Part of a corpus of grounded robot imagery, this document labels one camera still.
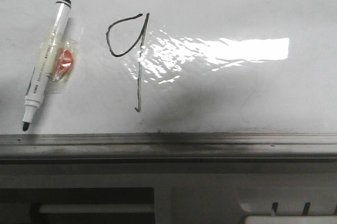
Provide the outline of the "red magnet taped to marker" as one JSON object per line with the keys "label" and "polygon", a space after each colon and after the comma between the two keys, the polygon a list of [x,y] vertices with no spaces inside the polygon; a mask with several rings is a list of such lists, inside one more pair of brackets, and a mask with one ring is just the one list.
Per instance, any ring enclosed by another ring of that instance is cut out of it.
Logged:
{"label": "red magnet taped to marker", "polygon": [[78,42],[69,37],[62,40],[57,51],[51,80],[55,83],[66,83],[75,67]]}

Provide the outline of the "white whiteboard marker pen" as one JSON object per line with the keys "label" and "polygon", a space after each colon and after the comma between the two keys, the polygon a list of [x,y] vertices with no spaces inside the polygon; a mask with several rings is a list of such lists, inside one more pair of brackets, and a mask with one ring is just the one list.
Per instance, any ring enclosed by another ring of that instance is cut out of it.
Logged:
{"label": "white whiteboard marker pen", "polygon": [[25,94],[25,113],[22,130],[27,131],[34,115],[44,100],[45,90],[52,75],[57,52],[61,45],[66,25],[70,15],[72,3],[70,0],[56,0],[56,12],[52,27],[43,41],[37,63]]}

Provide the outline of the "white whiteboard surface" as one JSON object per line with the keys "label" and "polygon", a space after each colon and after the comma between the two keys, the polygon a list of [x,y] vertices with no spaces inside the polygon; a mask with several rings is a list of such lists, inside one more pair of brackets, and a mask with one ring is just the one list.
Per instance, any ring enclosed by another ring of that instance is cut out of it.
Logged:
{"label": "white whiteboard surface", "polygon": [[[1,0],[1,133],[56,0]],[[78,49],[30,134],[336,132],[336,0],[71,0]]]}

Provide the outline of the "white plastic equipment housing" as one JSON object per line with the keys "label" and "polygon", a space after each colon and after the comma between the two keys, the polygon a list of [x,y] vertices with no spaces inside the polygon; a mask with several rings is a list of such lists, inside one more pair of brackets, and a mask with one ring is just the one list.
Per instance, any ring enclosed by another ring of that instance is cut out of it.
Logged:
{"label": "white plastic equipment housing", "polygon": [[1,223],[336,223],[336,163],[4,164]]}

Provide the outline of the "aluminium whiteboard frame rail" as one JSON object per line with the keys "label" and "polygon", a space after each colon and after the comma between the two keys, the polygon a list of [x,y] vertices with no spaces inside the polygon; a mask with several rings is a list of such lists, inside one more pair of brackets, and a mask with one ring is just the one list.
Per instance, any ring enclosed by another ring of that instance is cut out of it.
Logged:
{"label": "aluminium whiteboard frame rail", "polygon": [[334,159],[334,133],[1,135],[1,160]]}

